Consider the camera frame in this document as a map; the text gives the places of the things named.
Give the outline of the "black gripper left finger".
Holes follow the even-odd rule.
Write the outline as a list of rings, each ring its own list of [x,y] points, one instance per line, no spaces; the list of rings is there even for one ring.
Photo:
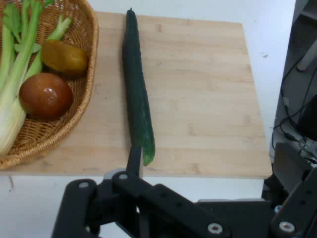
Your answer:
[[[70,182],[52,237],[97,238],[116,223],[133,238],[228,238],[229,226],[168,187],[141,178],[143,150],[130,148],[127,167],[110,179]]]

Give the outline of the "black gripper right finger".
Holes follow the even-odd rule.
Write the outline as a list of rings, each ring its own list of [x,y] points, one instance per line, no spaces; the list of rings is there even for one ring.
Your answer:
[[[295,186],[269,226],[273,238],[317,236],[317,169]]]

